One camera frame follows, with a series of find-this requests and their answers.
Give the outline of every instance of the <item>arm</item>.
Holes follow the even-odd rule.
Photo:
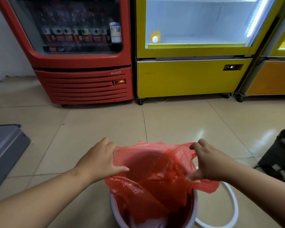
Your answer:
[[[73,169],[0,201],[0,227],[47,227],[89,185],[129,170],[113,165],[115,148],[104,138]]]
[[[227,154],[209,145],[204,139],[193,143],[199,169],[189,175],[191,180],[225,181],[285,227],[285,183],[238,163]]]

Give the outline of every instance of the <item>caster wheel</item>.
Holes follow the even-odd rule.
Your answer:
[[[223,98],[225,98],[225,99],[230,98],[230,94],[221,94],[221,96],[222,96]]]
[[[236,95],[236,101],[237,101],[237,102],[243,102],[243,96],[241,96],[241,95]]]

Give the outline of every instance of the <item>red refrigerator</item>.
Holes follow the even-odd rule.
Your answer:
[[[129,0],[0,0],[55,104],[133,99]]]

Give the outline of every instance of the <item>forearm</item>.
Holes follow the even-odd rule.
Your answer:
[[[284,182],[242,164],[232,167],[226,181],[285,227]]]
[[[0,202],[0,227],[47,227],[89,186],[74,170]]]

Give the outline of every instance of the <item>tile floor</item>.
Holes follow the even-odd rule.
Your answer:
[[[118,146],[138,141],[181,144],[205,138],[237,161],[254,166],[285,128],[285,100],[238,103],[218,95],[170,97],[143,106],[105,104],[61,108],[53,105],[35,77],[0,83],[0,124],[19,123],[29,145],[0,186],[0,200],[72,168],[97,141],[107,136]],[[236,227],[279,227],[234,189],[239,203]],[[104,181],[87,188],[50,227],[118,227]],[[227,191],[198,193],[198,218],[222,226],[232,216]]]

